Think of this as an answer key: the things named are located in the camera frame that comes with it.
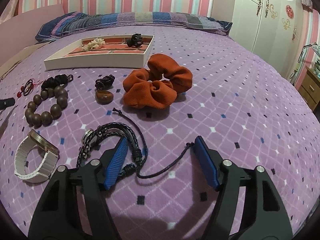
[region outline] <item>diamond pattern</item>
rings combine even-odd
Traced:
[[[41,59],[75,40],[124,33],[155,35],[153,53],[171,55],[192,71],[192,88],[184,95],[178,95],[168,109],[123,107],[121,98],[125,91],[122,82],[132,71],[130,69],[66,69],[51,71],[50,74],[44,71]],[[259,57],[229,38],[154,26],[126,26],[78,33],[42,47],[20,63],[1,81],[0,98],[16,97],[16,84],[24,84],[30,77],[45,80],[58,73],[75,77],[67,85],[68,107],[50,126],[39,128],[40,134],[60,150],[57,166],[76,166],[81,137],[87,129],[96,129],[107,122],[125,122],[112,113],[111,109],[115,107],[132,118],[145,136],[149,155],[142,174],[152,174],[165,168],[180,155],[185,143],[201,135],[209,148],[218,150],[223,158],[238,166],[253,169],[259,163],[265,167],[280,192],[294,232],[319,196],[318,121],[292,85]],[[102,106],[96,103],[93,88],[97,78],[110,73],[116,77],[109,89],[114,100]],[[12,171],[17,146],[30,131],[24,118],[25,107],[35,94],[33,91],[28,97],[17,99],[17,107],[1,112],[0,120],[2,124],[3,120],[9,124],[0,136],[3,147],[0,155],[0,198],[26,235],[46,183],[27,185]],[[44,101],[37,112],[47,111],[53,101]],[[91,152],[91,159],[99,158],[117,141],[118,138],[112,137],[102,142]],[[31,151],[26,170],[34,171],[41,160],[37,150]],[[128,154],[125,164],[130,162]],[[213,209],[216,199],[217,194],[207,186],[198,161],[188,151],[163,177],[137,183],[131,176],[119,181],[106,202],[122,239],[132,239],[132,232],[141,234],[142,222],[148,234],[141,239],[156,240],[160,234],[161,239],[200,237],[204,228],[195,225],[209,218],[207,210]],[[244,191],[240,189],[239,204],[243,200]],[[87,221],[84,205],[79,206],[79,212],[82,221]],[[241,211],[236,213],[231,234],[239,229],[241,214]],[[90,232],[85,223],[83,227]]]

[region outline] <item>white wardrobe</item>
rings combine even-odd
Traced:
[[[214,1],[221,5],[226,0]],[[234,0],[230,37],[272,65],[282,76],[294,64],[303,24],[301,0]],[[223,9],[218,19],[230,20]]]

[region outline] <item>tiger eye stone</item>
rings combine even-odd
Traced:
[[[108,104],[113,101],[113,94],[110,91],[97,90],[96,100],[101,104]]]

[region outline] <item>drawer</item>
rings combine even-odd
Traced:
[[[318,87],[316,82],[314,82],[309,75],[306,75],[306,77],[304,78],[302,86],[316,103],[320,101],[320,87]]]
[[[316,105],[317,105],[316,102],[313,101],[311,96],[303,87],[300,87],[298,92],[300,93],[304,101],[307,103],[307,105],[310,107],[310,109],[313,111],[316,108]]]

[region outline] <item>wooden nightstand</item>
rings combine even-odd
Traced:
[[[306,69],[307,74],[298,92],[311,110],[314,111],[320,101],[320,78],[318,78],[310,68],[306,67]]]

